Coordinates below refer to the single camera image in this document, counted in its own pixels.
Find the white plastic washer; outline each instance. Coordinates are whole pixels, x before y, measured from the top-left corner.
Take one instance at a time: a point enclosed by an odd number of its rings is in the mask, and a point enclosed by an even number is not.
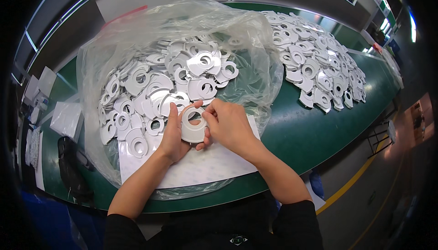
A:
[[[349,109],[353,108],[353,99],[351,97],[351,93],[349,93],[348,91],[344,92],[344,104]]]
[[[335,40],[333,38],[326,38],[326,40],[329,49],[333,51],[338,51],[338,46],[336,45]]]
[[[187,61],[179,58],[173,59],[167,66],[167,72],[173,76],[178,69],[186,69]]]
[[[280,33],[272,37],[274,45],[284,45],[289,42],[289,37],[286,34]]]
[[[321,50],[325,50],[327,48],[327,40],[325,39],[324,36],[318,36],[318,38],[315,41],[315,45],[321,49]]]
[[[300,89],[302,89],[306,94],[308,94],[312,91],[313,81],[309,78],[304,77],[304,76],[302,78],[303,78],[303,82],[293,83],[293,84],[295,86],[299,87]]]
[[[313,94],[308,95],[301,90],[300,98],[298,99],[303,105],[313,108]]]
[[[100,139],[102,140],[102,144],[108,144],[115,135],[116,127],[112,120],[107,122],[107,124],[100,129]]]
[[[340,69],[340,63],[339,63],[339,59],[336,56],[332,56],[330,55],[328,57],[328,61],[330,62],[330,66],[335,68],[336,70]]]
[[[148,143],[143,137],[140,128],[134,128],[126,135],[129,153],[134,157],[141,159],[148,153]]]
[[[229,71],[227,67],[232,67],[233,71]],[[226,61],[222,63],[221,66],[221,73],[222,75],[227,78],[228,80],[234,79],[239,75],[239,70],[236,67],[236,63],[232,61]]]
[[[152,73],[143,93],[150,96],[157,89],[173,90],[172,80],[162,73]]]
[[[291,62],[292,56],[289,52],[283,51],[280,52],[280,61],[285,65],[293,65],[293,62]]]
[[[152,124],[154,123],[154,121],[159,122],[159,127],[152,129]],[[149,120],[148,123],[146,124],[146,132],[151,136],[158,136],[158,134],[163,131],[164,131],[164,120],[162,118],[155,117],[154,119]]]
[[[213,54],[208,51],[200,51],[195,56],[187,60],[187,67],[192,74],[199,76],[215,64]]]
[[[320,65],[315,60],[312,58],[307,58],[303,67],[301,68],[301,72],[303,73],[304,77],[313,79],[320,68]]]
[[[118,96],[118,94],[120,93],[119,91],[119,80],[117,79],[117,76],[114,74],[110,81],[107,83],[107,87],[105,88],[107,91],[107,94],[110,97],[114,97],[114,96]]]
[[[299,46],[302,51],[309,51],[311,50],[309,45],[305,42],[297,42],[295,45]]]
[[[192,112],[198,112],[201,115],[200,123],[197,125],[189,122],[189,115]],[[202,108],[196,109],[194,105],[184,110],[181,117],[181,139],[189,143],[200,143],[204,140],[207,121],[202,117],[203,112]]]
[[[266,19],[268,19],[269,24],[274,25],[274,26],[278,26],[281,25],[282,21],[274,15],[266,15]]]
[[[300,70],[286,70],[286,81],[291,83],[302,83],[303,75],[301,74]]]

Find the person's left hand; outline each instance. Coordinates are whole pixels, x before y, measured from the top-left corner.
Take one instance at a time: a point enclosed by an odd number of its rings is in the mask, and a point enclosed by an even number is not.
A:
[[[202,105],[202,101],[195,102],[189,106],[194,105],[195,108],[199,108]],[[163,139],[161,140],[158,149],[172,162],[179,161],[190,150],[190,143],[181,139],[181,117],[182,113],[178,116],[178,108],[174,103],[170,103],[170,114],[167,119],[167,126],[164,130]],[[197,125],[200,121],[190,121],[193,125]],[[196,150],[201,150],[205,147],[205,143],[198,143]]]

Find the white box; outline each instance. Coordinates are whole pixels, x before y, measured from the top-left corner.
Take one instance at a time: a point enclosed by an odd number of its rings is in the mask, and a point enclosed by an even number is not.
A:
[[[35,98],[36,94],[38,94],[38,92],[39,92],[38,79],[32,75],[29,83],[26,86],[25,96],[23,98],[23,102],[26,105],[35,106],[34,105],[34,98]]]
[[[55,80],[56,73],[54,73],[50,68],[44,67],[44,70],[39,77],[38,88],[47,98],[50,97]]]
[[[59,135],[68,136],[78,142],[79,133],[84,122],[79,103],[57,102],[53,111],[50,128]]]

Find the white plastic part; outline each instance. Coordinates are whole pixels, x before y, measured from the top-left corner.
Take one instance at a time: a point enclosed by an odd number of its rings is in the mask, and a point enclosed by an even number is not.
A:
[[[125,112],[121,112],[116,116],[115,125],[117,128],[117,139],[123,141],[128,132],[132,129],[129,115]]]
[[[344,104],[349,109],[353,108],[353,99],[351,97],[351,93],[349,93],[348,91],[344,92]]]
[[[152,128],[153,123],[157,121],[159,126],[158,128]],[[155,117],[154,119],[151,119],[146,124],[146,132],[151,136],[158,136],[159,133],[164,131],[164,120],[162,118]]]
[[[116,134],[116,127],[114,121],[110,120],[107,124],[100,129],[100,139],[103,144],[108,144],[110,140]]]
[[[211,52],[200,51],[195,56],[187,60],[187,67],[191,73],[193,73],[195,76],[199,76],[214,66],[216,61],[213,59],[213,57],[217,58],[216,56],[213,56]]]
[[[228,80],[234,79],[239,75],[239,70],[237,69],[235,62],[232,61],[223,62],[221,72],[222,75]]]
[[[300,97],[298,99],[303,105],[313,108],[313,94],[310,96],[301,90]]]
[[[149,83],[146,85],[143,92],[150,96],[152,92],[157,89],[173,90],[172,80],[164,74],[152,73],[149,79]]]
[[[313,60],[312,58],[307,58],[303,67],[301,68],[301,72],[303,73],[304,77],[308,79],[313,79],[319,69],[320,65],[315,60]]]
[[[192,125],[189,122],[189,115],[192,112],[198,112],[201,115],[200,123]],[[205,127],[207,121],[202,117],[204,110],[202,108],[196,109],[194,106],[187,108],[181,117],[181,139],[189,143],[200,143],[204,140]]]
[[[308,94],[312,91],[313,81],[305,76],[303,76],[302,78],[303,78],[302,83],[293,83],[293,84],[299,87],[300,89],[302,89],[302,91],[304,91],[306,94]]]
[[[105,88],[107,91],[107,94],[110,97],[118,96],[120,93],[119,91],[119,80],[117,79],[116,75],[113,75],[111,79],[107,83],[107,87]]]
[[[296,71],[287,70],[286,71],[286,81],[289,81],[291,83],[303,82],[303,76],[301,75],[301,71],[300,70],[296,70]]]
[[[143,137],[140,128],[134,128],[126,135],[126,143],[128,144],[128,151],[134,157],[141,159],[142,156],[148,153],[148,143]]]

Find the white sheet of paper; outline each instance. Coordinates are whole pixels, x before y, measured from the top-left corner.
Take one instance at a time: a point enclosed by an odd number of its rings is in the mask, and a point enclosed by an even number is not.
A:
[[[309,174],[311,172],[312,172],[311,170],[307,171],[306,173],[302,174],[300,177],[303,180],[304,184],[306,185],[307,190],[310,193],[310,197],[312,197],[313,204],[315,205],[315,211],[316,211],[316,210],[320,209],[326,202],[322,198],[318,197],[315,194],[315,192],[313,192],[313,189],[312,189],[312,186],[310,185],[310,180],[309,180]]]
[[[254,135],[260,139],[254,116],[248,116]],[[122,183],[126,181],[152,155],[161,142],[162,136],[147,135],[148,152],[137,159],[127,151],[126,141],[119,141],[120,175]],[[255,166],[242,157],[226,149],[219,143],[213,143],[205,150],[190,150],[183,159],[172,165],[167,171],[159,188],[186,187],[215,182],[256,172]]]
[[[44,190],[44,180],[42,179],[42,134],[44,131],[42,131],[39,134],[39,149],[38,149],[38,165],[36,166],[35,170],[35,183],[36,187],[40,188],[42,191]]]

